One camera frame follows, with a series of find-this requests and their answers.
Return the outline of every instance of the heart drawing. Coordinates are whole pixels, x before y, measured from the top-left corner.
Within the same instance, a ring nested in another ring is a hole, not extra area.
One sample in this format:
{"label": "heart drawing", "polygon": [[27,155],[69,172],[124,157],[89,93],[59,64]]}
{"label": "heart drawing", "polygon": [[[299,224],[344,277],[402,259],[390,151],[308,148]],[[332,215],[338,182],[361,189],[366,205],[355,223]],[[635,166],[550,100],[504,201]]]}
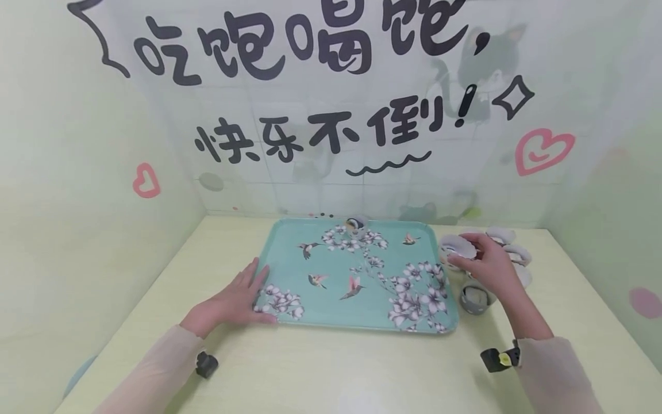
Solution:
{"label": "heart drawing", "polygon": [[161,193],[159,180],[151,165],[143,162],[136,168],[136,179],[133,180],[133,191],[142,198],[154,198]]}
{"label": "heart drawing", "polygon": [[[531,141],[531,139],[537,136],[542,137],[542,145],[540,146],[540,151],[542,153],[536,154],[534,151],[530,151],[526,157],[535,165],[531,168],[527,168],[524,165],[525,147],[527,143]],[[558,143],[565,145],[563,151],[561,151],[561,153],[556,157],[550,158],[550,155],[545,151],[550,146]],[[538,171],[546,170],[549,167],[555,166],[556,164],[563,161],[563,159],[570,153],[574,146],[575,136],[572,134],[559,134],[554,136],[551,129],[534,129],[522,137],[520,142],[517,144],[517,148],[515,149],[515,164],[517,165],[517,174],[519,174],[520,177],[529,176]]]}

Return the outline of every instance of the right hand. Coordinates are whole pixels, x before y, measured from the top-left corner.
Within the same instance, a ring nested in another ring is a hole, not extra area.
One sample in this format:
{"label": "right hand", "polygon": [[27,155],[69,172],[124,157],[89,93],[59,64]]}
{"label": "right hand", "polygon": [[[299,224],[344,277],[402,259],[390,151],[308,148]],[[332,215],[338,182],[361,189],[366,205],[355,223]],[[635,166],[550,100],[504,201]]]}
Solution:
{"label": "right hand", "polygon": [[456,254],[448,256],[448,262],[465,270],[481,282],[500,301],[524,292],[520,278],[510,261],[510,256],[485,233],[461,234],[478,249],[476,260],[466,259]]}

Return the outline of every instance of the pink sleeve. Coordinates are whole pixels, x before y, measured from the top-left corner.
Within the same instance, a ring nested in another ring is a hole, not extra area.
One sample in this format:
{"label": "pink sleeve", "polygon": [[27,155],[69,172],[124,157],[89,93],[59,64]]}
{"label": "pink sleeve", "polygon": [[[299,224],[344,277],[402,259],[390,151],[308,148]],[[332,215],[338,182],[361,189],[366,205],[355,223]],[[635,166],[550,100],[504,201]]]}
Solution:
{"label": "pink sleeve", "polygon": [[170,328],[94,414],[163,413],[202,351],[202,339],[179,325]]}
{"label": "pink sleeve", "polygon": [[591,382],[564,338],[518,339],[516,368],[537,414],[602,413]]}

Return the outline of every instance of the teal tray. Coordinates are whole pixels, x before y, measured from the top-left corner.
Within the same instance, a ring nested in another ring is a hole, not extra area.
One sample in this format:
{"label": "teal tray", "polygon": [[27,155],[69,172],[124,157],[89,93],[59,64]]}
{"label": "teal tray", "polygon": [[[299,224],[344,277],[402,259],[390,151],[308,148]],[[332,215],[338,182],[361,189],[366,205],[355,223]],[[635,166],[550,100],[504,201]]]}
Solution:
{"label": "teal tray", "polygon": [[260,256],[270,272],[255,310],[280,323],[454,331],[457,303],[432,229],[404,221],[370,221],[368,228],[352,240],[339,220],[279,220]]}

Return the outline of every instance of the table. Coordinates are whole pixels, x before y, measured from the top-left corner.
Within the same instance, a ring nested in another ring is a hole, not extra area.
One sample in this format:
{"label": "table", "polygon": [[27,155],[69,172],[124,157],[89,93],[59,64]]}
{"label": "table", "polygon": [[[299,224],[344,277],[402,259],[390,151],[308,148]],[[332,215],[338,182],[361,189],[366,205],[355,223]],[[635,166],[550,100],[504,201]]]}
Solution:
{"label": "table", "polygon": [[[206,217],[138,303],[56,414],[92,412],[151,345],[196,303],[259,255],[273,219]],[[433,227],[437,236],[461,227]],[[657,412],[662,376],[546,230],[516,230],[534,258],[528,293],[568,338],[607,413]],[[457,297],[459,275],[450,275]],[[192,376],[168,413],[530,413],[513,370],[479,357],[510,348],[497,303],[459,310],[456,332],[408,335],[343,329],[221,327],[206,341],[220,366]]]}

